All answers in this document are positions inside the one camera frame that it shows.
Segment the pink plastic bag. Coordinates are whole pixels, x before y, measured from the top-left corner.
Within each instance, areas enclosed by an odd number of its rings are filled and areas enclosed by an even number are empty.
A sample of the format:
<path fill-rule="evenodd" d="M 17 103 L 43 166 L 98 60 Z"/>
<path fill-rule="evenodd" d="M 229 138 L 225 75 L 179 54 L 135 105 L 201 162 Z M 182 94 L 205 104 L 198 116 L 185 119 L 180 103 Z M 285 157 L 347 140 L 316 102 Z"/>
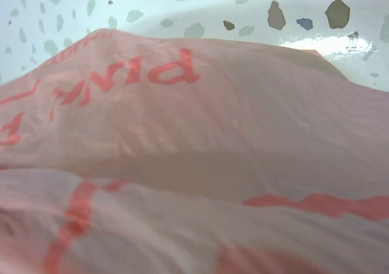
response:
<path fill-rule="evenodd" d="M 1 272 L 387 273 L 388 93 L 97 30 L 1 86 Z"/>

